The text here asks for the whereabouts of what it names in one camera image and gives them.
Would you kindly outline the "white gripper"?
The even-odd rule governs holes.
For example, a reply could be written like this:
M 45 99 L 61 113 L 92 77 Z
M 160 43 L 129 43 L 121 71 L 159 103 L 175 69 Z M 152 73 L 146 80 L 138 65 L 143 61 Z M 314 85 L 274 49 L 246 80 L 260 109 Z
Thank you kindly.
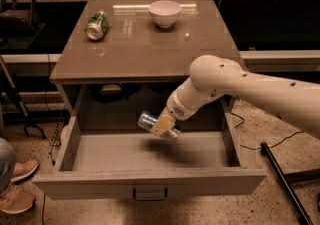
M 166 108 L 160 113 L 151 132 L 156 136 L 164 137 L 175 126 L 176 120 L 185 121 L 196 113 L 184 106 L 178 98 L 178 91 L 175 90 L 168 98 Z

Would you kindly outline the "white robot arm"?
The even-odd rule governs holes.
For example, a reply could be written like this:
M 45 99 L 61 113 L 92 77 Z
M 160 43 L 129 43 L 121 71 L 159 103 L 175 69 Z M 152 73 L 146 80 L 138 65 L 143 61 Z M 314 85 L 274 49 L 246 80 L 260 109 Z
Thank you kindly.
M 224 95 L 239 98 L 284 122 L 320 138 L 320 85 L 244 71 L 232 60 L 196 58 L 189 78 L 168 98 L 151 132 L 164 136 L 178 120 Z

